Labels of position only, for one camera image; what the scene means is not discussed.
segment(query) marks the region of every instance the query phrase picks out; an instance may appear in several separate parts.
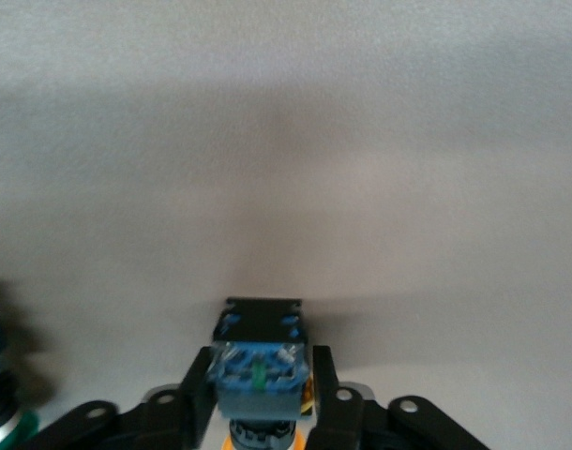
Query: metal screw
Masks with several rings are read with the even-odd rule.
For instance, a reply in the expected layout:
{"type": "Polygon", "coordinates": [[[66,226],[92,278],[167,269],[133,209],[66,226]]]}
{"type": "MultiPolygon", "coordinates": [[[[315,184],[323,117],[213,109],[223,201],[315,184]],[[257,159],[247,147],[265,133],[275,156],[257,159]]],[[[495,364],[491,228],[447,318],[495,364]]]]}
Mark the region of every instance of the metal screw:
{"type": "Polygon", "coordinates": [[[353,398],[353,394],[351,394],[351,391],[348,389],[339,389],[336,393],[336,398],[342,401],[349,401],[351,398],[353,398]]]}
{"type": "Polygon", "coordinates": [[[104,408],[95,408],[94,410],[90,410],[86,414],[86,418],[87,419],[96,419],[97,417],[101,417],[101,415],[105,415],[106,412],[107,412],[107,410],[105,410],[104,408]]]}
{"type": "Polygon", "coordinates": [[[415,404],[415,402],[410,400],[403,400],[400,403],[400,408],[406,413],[417,413],[417,410],[419,410],[419,407],[415,404]]]}

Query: white wall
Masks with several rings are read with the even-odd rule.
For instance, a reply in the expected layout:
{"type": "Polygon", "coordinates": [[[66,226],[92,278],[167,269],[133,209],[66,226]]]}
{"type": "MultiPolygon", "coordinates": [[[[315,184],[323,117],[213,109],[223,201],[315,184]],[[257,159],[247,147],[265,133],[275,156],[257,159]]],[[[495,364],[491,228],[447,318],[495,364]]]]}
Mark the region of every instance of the white wall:
{"type": "Polygon", "coordinates": [[[45,423],[288,295],[383,404],[572,448],[572,2],[0,2],[0,288],[45,423]]]}

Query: blue electrical component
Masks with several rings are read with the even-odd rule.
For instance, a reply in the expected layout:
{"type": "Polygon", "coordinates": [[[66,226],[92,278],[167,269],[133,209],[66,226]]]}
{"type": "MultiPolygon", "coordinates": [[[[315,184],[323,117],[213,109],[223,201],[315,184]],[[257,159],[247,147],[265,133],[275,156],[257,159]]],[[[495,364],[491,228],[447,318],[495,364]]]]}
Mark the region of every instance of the blue electrical component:
{"type": "Polygon", "coordinates": [[[228,299],[208,378],[234,420],[298,420],[309,380],[300,300],[228,299]]]}

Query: green indicator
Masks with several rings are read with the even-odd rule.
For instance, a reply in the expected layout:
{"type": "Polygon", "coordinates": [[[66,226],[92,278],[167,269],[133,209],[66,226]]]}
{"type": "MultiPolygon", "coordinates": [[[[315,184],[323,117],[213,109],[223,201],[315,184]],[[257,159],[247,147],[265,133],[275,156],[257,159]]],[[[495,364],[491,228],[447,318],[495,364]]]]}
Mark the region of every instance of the green indicator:
{"type": "Polygon", "coordinates": [[[252,363],[252,387],[258,391],[265,390],[265,364],[261,361],[252,363]]]}

